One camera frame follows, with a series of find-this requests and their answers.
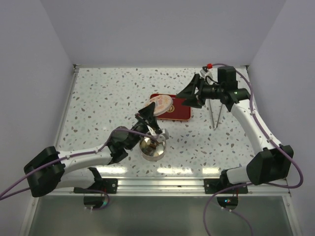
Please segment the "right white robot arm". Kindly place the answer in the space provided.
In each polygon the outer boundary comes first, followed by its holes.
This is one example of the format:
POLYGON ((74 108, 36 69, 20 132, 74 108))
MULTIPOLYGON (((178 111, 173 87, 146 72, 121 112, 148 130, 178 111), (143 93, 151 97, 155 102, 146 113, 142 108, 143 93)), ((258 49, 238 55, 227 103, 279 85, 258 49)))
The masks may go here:
POLYGON ((237 71, 232 66, 217 70, 218 80, 209 84, 210 67, 205 66, 195 74, 188 85, 176 95, 182 105, 201 108, 206 100, 219 100, 238 120, 254 150, 254 158, 243 167, 222 171, 219 187, 225 193, 232 192, 237 184, 260 185, 287 177, 293 149, 284 146, 269 130, 253 107, 247 89, 239 88, 237 71))

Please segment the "round silver tin lid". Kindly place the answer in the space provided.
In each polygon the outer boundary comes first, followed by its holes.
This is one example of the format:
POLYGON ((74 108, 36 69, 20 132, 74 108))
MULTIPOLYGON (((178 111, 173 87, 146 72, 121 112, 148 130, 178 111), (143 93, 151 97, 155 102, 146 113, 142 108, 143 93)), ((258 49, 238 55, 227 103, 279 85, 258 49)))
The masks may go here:
POLYGON ((155 103, 154 108, 154 116, 160 116, 166 113, 170 107, 173 105, 173 99, 169 95, 160 94, 158 96, 154 96, 147 101, 145 107, 149 106, 151 103, 155 103))

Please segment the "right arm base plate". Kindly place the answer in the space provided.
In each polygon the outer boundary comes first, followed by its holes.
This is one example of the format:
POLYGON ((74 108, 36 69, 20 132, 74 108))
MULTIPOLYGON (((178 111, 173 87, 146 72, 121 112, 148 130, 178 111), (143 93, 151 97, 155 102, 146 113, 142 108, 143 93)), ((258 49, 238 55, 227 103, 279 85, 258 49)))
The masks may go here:
POLYGON ((248 187, 242 186, 239 188, 236 188, 235 184, 227 184, 224 185, 220 182, 218 178, 205 178, 203 179, 204 182, 204 192, 205 194, 215 194, 219 192, 220 190, 230 188, 227 191, 224 192, 224 194, 248 194, 248 187))

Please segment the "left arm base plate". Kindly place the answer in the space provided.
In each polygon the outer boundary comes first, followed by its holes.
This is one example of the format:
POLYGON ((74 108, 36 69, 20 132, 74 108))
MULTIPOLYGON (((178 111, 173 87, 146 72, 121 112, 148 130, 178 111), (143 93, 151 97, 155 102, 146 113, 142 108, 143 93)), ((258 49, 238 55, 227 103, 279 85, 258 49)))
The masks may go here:
POLYGON ((75 194, 116 194, 118 188, 118 180, 116 178, 102 178, 96 180, 94 184, 87 189, 74 187, 73 192, 75 194))

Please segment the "metal tongs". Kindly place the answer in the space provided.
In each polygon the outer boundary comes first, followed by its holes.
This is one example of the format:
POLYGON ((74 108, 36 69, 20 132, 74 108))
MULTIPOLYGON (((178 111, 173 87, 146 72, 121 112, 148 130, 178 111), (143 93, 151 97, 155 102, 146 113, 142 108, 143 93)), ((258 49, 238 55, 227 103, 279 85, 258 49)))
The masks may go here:
POLYGON ((221 115, 223 111, 223 104, 217 101, 209 100, 208 102, 210 120, 214 130, 219 127, 221 121, 221 115))

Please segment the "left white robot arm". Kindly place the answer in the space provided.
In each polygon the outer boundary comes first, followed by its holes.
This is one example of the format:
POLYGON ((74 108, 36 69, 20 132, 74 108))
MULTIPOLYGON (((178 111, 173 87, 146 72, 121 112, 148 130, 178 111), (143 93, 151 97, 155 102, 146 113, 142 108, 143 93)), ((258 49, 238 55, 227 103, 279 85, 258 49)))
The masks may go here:
POLYGON ((155 141, 162 133, 154 114, 156 106, 156 102, 151 102, 139 110, 135 115, 137 123, 131 129, 114 129, 102 145, 77 151, 58 151, 54 146, 43 149, 24 167, 31 195, 42 197, 67 187, 99 192, 102 177, 96 166, 119 163, 143 137, 155 141))

